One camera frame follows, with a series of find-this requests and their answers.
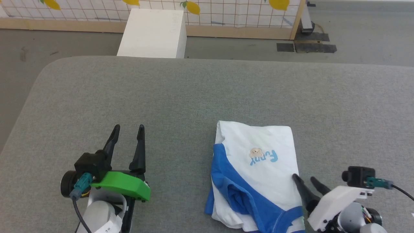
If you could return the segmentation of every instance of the folded shirt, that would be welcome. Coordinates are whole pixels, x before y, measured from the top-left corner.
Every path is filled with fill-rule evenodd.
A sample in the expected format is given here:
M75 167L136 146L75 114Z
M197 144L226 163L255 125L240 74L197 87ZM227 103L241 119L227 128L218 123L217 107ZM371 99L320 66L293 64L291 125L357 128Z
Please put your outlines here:
M217 123L212 189L205 212L230 228L304 233L290 127Z

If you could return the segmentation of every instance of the grid pattern fabric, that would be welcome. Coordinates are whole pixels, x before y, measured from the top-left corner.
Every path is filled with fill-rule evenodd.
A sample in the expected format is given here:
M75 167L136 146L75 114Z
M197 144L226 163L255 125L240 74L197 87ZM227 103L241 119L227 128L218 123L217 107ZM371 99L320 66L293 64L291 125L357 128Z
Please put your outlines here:
M193 0L198 14L182 0L140 0L139 6L121 0L55 1L60 10L39 0L2 0L0 5L9 17L23 19L126 22L131 9L140 8L184 10L187 25L292 28L301 0L290 0L286 11L274 9L269 0Z

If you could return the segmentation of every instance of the bear graphic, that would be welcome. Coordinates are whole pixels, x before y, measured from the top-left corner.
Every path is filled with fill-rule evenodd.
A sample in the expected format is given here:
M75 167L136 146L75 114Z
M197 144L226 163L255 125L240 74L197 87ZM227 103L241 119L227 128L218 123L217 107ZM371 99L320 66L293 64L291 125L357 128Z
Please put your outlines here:
M253 148L250 151L250 157L251 158L254 158L254 157L262 157L262 156L263 156L263 153L262 153L262 149L260 149L260 148Z

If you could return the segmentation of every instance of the teal connector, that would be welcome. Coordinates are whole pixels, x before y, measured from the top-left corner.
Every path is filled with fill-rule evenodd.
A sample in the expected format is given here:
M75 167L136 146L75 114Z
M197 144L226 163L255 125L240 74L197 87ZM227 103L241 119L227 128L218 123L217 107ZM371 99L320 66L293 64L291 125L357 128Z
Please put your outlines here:
M374 177L368 177L366 179L366 185L372 188L392 189L392 184L394 184L394 182L385 179L378 179Z
M83 191L87 189L92 183L92 175L90 173L84 173L74 185L74 189L70 192L69 197L79 200Z

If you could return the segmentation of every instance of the white box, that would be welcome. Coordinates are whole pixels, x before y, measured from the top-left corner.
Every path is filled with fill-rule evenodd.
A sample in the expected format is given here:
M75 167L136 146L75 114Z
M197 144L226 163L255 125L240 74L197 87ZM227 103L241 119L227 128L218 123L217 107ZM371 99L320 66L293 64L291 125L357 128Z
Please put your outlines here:
M184 58L187 34L182 10L131 10L117 56Z

